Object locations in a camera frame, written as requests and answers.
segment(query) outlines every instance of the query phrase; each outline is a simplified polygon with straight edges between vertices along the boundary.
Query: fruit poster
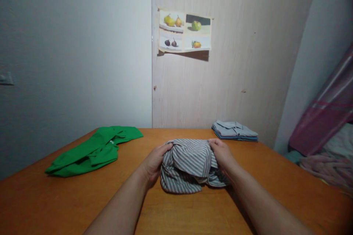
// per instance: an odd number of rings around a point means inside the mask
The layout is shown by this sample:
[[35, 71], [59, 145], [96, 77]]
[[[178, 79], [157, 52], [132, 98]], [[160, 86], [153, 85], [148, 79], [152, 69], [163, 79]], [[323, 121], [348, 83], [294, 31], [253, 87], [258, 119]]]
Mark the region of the fruit poster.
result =
[[159, 9], [159, 50], [211, 50], [212, 18]]

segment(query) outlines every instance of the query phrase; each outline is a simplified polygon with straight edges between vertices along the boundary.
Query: picture of pears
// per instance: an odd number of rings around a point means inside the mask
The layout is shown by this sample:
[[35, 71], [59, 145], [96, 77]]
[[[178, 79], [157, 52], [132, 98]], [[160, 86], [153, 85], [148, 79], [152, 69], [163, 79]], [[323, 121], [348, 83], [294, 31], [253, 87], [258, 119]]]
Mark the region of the picture of pears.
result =
[[191, 47], [193, 47], [193, 48], [201, 48], [201, 43], [198, 42], [198, 41], [193, 41], [191, 43]]
[[170, 14], [164, 17], [164, 23], [168, 24], [170, 19]]
[[178, 27], [181, 27], [181, 24], [183, 24], [183, 22], [181, 21], [180, 17], [178, 16], [178, 18], [175, 21], [175, 25]]
[[164, 17], [164, 23], [166, 23], [168, 26], [173, 27], [175, 25], [175, 20], [170, 17], [170, 14]]
[[167, 25], [173, 27], [175, 25], [175, 20], [170, 18], [169, 21], [167, 22]]

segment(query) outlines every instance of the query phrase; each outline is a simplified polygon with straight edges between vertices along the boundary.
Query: gray striped shirt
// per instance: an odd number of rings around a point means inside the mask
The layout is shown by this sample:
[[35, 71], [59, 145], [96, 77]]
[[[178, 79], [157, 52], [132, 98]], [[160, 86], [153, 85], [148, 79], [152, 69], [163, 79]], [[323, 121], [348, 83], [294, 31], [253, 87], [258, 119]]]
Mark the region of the gray striped shirt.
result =
[[218, 169], [216, 158], [207, 140], [175, 139], [173, 148], [163, 156], [161, 185], [164, 191], [193, 194], [201, 184], [224, 187], [230, 182]]

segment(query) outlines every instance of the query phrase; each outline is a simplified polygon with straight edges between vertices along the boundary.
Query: blue folded shirt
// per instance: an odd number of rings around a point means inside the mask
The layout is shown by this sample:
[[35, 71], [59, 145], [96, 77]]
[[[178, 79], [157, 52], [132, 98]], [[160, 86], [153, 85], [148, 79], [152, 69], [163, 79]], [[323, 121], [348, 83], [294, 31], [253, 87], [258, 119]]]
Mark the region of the blue folded shirt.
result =
[[241, 140], [241, 141], [253, 141], [258, 142], [258, 137], [247, 137], [247, 136], [222, 136], [219, 131], [212, 126], [214, 133], [217, 135], [218, 138], [221, 140]]
[[217, 120], [213, 123], [213, 126], [222, 137], [233, 137], [233, 136], [245, 136], [245, 137], [257, 137], [258, 134], [247, 126], [240, 124], [239, 122], [222, 122]]

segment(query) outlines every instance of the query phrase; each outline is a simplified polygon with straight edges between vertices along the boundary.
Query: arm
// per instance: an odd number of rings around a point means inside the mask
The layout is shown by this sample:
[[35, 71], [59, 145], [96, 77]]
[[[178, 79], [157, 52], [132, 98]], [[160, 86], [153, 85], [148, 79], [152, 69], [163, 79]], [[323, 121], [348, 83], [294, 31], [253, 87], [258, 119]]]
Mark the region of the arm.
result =
[[313, 234], [237, 163], [227, 144], [219, 139], [209, 143], [258, 234]]
[[158, 146], [123, 183], [85, 231], [88, 234], [134, 234], [147, 191], [160, 175], [163, 155], [172, 144]]

